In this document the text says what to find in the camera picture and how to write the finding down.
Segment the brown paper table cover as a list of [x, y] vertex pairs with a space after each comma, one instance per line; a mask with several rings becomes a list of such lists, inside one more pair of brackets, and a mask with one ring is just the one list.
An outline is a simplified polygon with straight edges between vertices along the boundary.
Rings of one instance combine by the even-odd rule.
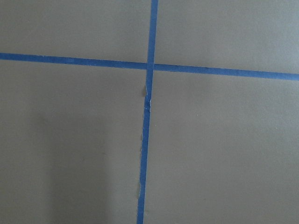
[[[3, 0], [0, 53], [147, 63], [152, 0]], [[155, 64], [299, 74], [296, 0], [158, 0]], [[146, 70], [0, 59], [0, 221], [136, 224]], [[299, 80], [153, 73], [143, 224], [296, 224]]]

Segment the blue tape line lengthwise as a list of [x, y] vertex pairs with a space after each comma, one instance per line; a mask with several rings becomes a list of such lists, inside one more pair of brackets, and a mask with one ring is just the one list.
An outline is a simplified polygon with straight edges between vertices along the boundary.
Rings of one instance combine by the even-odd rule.
[[151, 110], [153, 73], [154, 73], [154, 64], [155, 64], [157, 14], [158, 14], [158, 0], [153, 0], [151, 2], [151, 10], [150, 10], [148, 57], [147, 57], [147, 65], [146, 65], [146, 80], [145, 80], [146, 95], [144, 98], [144, 109], [143, 109], [142, 147], [141, 147], [140, 176], [139, 176], [140, 192], [139, 192], [138, 205], [137, 205], [137, 220], [136, 220], [137, 224], [142, 224], [144, 220], [147, 159], [148, 159], [148, 145], [149, 145], [149, 133], [150, 133], [150, 110]]

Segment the blue tape line crosswise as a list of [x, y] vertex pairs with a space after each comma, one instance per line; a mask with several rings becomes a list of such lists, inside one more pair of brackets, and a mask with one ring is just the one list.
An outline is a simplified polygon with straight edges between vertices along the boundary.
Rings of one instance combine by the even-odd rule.
[[[57, 64], [71, 64], [71, 65], [84, 65], [84, 66], [97, 66], [97, 67], [126, 68], [126, 69], [137, 69], [137, 70], [147, 69], [146, 63], [87, 59], [87, 58], [27, 55], [27, 54], [14, 54], [14, 53], [1, 53], [0, 58], [1, 60], [11, 60], [11, 61], [57, 63]], [[157, 71], [185, 72], [185, 73], [198, 73], [198, 74], [200, 73], [200, 74], [238, 76], [238, 77], [255, 77], [255, 78], [292, 80], [292, 81], [298, 81], [299, 79], [299, 75], [293, 73], [267, 72], [267, 71], [254, 71], [254, 70], [235, 70], [235, 69], [169, 65], [169, 64], [154, 64], [153, 69]]]

